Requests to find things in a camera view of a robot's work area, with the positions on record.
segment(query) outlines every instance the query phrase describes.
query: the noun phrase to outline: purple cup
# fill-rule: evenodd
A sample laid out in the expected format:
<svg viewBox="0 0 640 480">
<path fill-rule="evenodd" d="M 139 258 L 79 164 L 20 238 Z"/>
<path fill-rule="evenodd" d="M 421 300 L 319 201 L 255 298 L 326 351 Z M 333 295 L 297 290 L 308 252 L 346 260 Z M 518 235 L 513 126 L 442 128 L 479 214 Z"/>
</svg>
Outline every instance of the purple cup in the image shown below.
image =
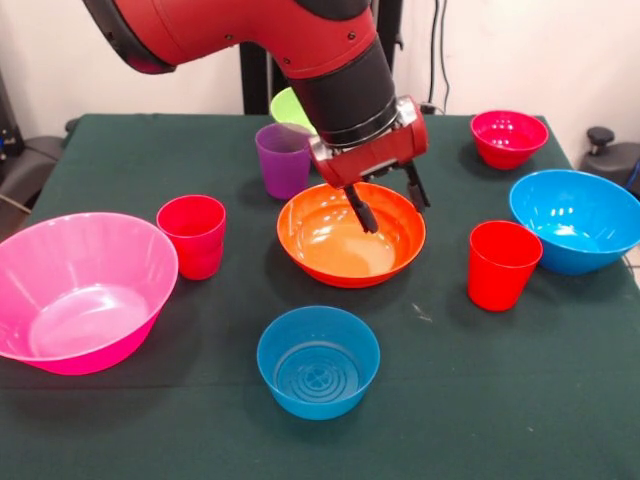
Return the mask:
<svg viewBox="0 0 640 480">
<path fill-rule="evenodd" d="M 274 123 L 256 134 L 256 148 L 267 193 L 289 200 L 309 185 L 311 133 L 293 124 Z"/>
</svg>

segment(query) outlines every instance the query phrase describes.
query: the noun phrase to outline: plastic bowl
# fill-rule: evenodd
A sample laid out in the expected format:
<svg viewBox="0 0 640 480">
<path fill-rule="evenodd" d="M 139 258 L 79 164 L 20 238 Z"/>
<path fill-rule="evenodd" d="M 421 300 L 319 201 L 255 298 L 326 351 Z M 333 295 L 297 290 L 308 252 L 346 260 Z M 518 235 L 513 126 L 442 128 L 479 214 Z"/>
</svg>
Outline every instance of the plastic bowl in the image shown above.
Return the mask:
<svg viewBox="0 0 640 480">
<path fill-rule="evenodd" d="M 280 91 L 271 100 L 271 116 L 278 123 L 299 125 L 312 135 L 317 135 L 316 129 L 309 121 L 300 101 L 291 87 Z"/>
<path fill-rule="evenodd" d="M 471 133 L 482 159 L 499 170 L 524 164 L 549 139 L 549 130 L 540 120 L 509 110 L 476 115 Z"/>
<path fill-rule="evenodd" d="M 411 263 L 425 243 L 422 216 L 405 197 L 360 183 L 378 232 L 365 233 L 344 192 L 328 184 L 311 187 L 284 206 L 278 238 L 289 256 L 316 280 L 341 288 L 382 283 Z"/>
<path fill-rule="evenodd" d="M 509 203 L 515 219 L 542 240 L 540 265 L 557 273 L 598 270 L 640 242 L 640 202 L 589 173 L 532 173 L 512 187 Z"/>
<path fill-rule="evenodd" d="M 380 365 L 380 347 L 358 317 L 333 307 L 292 310 L 267 327 L 258 368 L 287 412 L 328 420 L 353 409 Z"/>
<path fill-rule="evenodd" d="M 85 375 L 131 355 L 178 276 L 171 242 L 117 213 L 44 221 L 0 244 L 0 355 Z"/>
</svg>

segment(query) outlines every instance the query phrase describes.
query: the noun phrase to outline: blue bowl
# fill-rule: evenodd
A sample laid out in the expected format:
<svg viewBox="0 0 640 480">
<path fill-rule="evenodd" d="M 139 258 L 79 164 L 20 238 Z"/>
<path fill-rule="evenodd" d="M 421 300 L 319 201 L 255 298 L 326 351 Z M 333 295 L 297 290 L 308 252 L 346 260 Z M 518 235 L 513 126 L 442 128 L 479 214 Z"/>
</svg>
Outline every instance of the blue bowl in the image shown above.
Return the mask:
<svg viewBox="0 0 640 480">
<path fill-rule="evenodd" d="M 257 356 L 276 401 L 307 420 L 328 420 L 354 408 L 380 365 L 371 329 L 349 312 L 324 306 L 278 317 L 262 334 Z"/>
<path fill-rule="evenodd" d="M 520 179 L 511 212 L 544 247 L 540 265 L 565 275 L 605 267 L 640 242 L 640 202 L 615 183 L 575 170 L 545 170 Z"/>
</svg>

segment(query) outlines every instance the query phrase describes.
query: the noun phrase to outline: green tablecloth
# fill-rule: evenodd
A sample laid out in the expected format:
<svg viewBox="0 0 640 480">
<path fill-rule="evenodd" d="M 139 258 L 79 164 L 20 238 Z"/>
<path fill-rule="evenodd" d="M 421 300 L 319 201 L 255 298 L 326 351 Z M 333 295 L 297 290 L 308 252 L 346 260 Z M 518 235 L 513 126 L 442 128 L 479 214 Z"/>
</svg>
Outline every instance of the green tablecloth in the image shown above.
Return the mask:
<svg viewBox="0 0 640 480">
<path fill-rule="evenodd" d="M 82 119 L 32 223 L 89 210 L 153 221 L 170 198 L 204 193 L 228 207 L 226 255 L 214 279 L 180 280 L 148 341 L 109 371 L 65 378 L 0 361 L 3 479 L 640 478 L 640 295 L 622 262 L 577 278 L 538 270 L 500 315 L 465 294 L 471 228 L 509 218 L 522 175 L 568 166 L 554 138 L 496 172 L 469 118 L 429 117 L 417 160 L 427 245 L 390 282 L 343 291 L 277 243 L 282 204 L 264 192 L 253 144 L 268 121 Z M 255 361 L 262 330 L 308 304 L 360 315 L 382 349 L 363 403 L 324 423 L 283 412 Z"/>
</svg>

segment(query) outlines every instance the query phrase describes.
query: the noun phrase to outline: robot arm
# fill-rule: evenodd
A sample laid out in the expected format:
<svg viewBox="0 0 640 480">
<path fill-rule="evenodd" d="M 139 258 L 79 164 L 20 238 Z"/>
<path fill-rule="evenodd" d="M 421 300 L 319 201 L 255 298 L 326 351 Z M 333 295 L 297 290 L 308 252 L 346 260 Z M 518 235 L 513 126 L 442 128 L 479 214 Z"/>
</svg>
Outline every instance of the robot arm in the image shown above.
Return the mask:
<svg viewBox="0 0 640 480">
<path fill-rule="evenodd" d="M 413 158 L 426 152 L 424 119 L 397 98 L 369 0 L 83 0 L 114 50 L 146 74 L 169 73 L 241 42 L 274 57 L 318 132 L 313 161 L 344 188 L 365 231 L 377 223 L 353 185 L 396 168 L 429 205 Z"/>
</svg>

